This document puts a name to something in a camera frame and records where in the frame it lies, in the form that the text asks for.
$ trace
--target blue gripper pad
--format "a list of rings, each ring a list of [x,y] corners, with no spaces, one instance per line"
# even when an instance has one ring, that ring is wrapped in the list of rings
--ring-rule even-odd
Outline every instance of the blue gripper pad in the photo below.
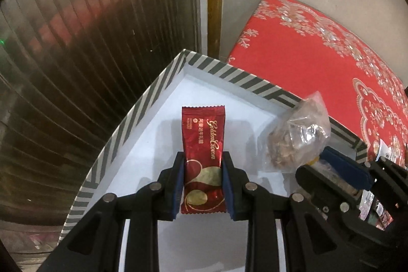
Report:
[[[177,180],[173,194],[173,207],[172,207],[173,219],[176,219],[176,215],[180,210],[180,203],[183,195],[183,187],[184,187],[184,158],[183,163],[179,167],[177,173]]]
[[[231,219],[235,220],[234,193],[230,180],[230,174],[228,172],[228,167],[226,167],[224,163],[222,164],[222,191],[224,193],[227,212],[229,213]]]

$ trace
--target corrugated metal panel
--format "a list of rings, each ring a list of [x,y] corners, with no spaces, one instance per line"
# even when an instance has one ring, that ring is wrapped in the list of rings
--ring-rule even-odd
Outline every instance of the corrugated metal panel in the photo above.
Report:
[[[1,0],[0,219],[62,225],[113,130],[183,48],[198,0]]]

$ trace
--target candy wrapper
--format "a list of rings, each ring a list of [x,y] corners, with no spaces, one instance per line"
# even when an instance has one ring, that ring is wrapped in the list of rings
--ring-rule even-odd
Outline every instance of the candy wrapper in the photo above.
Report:
[[[363,194],[361,196],[361,202],[359,206],[360,210],[360,219],[366,220],[368,215],[370,214],[371,206],[373,205],[374,194],[372,192],[368,192],[363,190]]]
[[[184,200],[182,213],[225,212],[221,159],[225,107],[182,108]]]
[[[386,209],[384,209],[383,205],[378,201],[377,198],[374,198],[373,207],[379,219],[377,221],[376,227],[382,230],[386,229],[388,225],[393,221],[390,213]]]

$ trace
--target red floral box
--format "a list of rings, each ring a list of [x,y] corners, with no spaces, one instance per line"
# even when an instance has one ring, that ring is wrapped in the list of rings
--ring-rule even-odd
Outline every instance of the red floral box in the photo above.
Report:
[[[228,63],[301,98],[320,91],[329,115],[361,133],[369,159],[382,139],[404,164],[404,86],[368,45],[323,13],[296,0],[261,0]]]

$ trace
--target plastic bag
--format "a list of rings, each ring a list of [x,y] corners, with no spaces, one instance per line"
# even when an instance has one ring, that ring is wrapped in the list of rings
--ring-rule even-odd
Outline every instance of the plastic bag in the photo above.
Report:
[[[329,139],[329,115],[321,94],[316,91],[285,112],[269,134],[267,170],[294,172],[319,156]]]
[[[342,179],[340,174],[338,174],[336,170],[324,159],[320,159],[319,161],[313,163],[312,167],[340,189],[344,190],[347,194],[353,197],[359,194],[360,191]]]
[[[372,192],[363,190],[361,201],[359,205],[360,219],[366,220],[370,214],[371,206],[373,205],[374,194]]]

